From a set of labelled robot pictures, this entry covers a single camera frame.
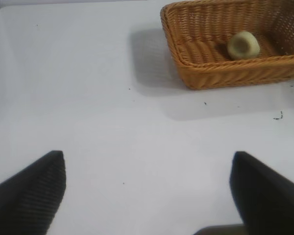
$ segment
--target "black textured pad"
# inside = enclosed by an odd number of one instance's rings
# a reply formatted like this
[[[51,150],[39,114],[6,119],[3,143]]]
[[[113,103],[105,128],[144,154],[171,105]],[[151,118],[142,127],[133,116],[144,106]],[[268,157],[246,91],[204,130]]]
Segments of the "black textured pad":
[[[65,187],[61,151],[46,154],[0,184],[0,235],[46,234]]]
[[[294,235],[294,183],[237,152],[230,186],[249,235]]]

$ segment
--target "white surface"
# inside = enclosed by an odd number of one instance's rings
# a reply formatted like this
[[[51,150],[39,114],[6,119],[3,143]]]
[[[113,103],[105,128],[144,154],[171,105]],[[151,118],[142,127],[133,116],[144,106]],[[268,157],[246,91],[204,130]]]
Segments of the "white surface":
[[[294,81],[187,90],[162,32],[164,4],[0,10],[0,182],[64,151],[67,190],[49,235],[238,223],[228,185],[237,150],[294,181]]]
[[[13,5],[33,5],[33,4],[58,4],[76,2],[105,2],[105,1],[129,1],[129,0],[0,0],[0,7]]]

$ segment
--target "pale yellow object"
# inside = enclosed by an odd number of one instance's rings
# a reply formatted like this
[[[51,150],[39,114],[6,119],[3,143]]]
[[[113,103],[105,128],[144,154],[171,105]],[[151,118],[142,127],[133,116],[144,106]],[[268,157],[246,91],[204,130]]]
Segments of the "pale yellow object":
[[[252,59],[259,55],[260,46],[254,35],[243,31],[230,39],[227,51],[234,60]]]

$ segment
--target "brown wicker basket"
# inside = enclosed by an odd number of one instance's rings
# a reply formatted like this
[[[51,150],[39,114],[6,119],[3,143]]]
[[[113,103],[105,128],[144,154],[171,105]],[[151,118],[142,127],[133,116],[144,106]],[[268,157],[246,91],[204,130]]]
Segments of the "brown wicker basket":
[[[195,0],[166,5],[161,22],[177,70],[191,89],[294,78],[294,0]],[[230,38],[249,31],[258,58],[232,61]]]

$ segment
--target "woven basket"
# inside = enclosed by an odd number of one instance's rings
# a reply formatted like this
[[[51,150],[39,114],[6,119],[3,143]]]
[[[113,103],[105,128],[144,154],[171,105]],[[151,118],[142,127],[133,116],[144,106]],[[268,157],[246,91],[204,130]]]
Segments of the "woven basket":
[[[195,0],[166,5],[161,22],[178,73],[191,89],[294,78],[294,0]],[[226,45],[249,31],[261,54],[233,61]]]

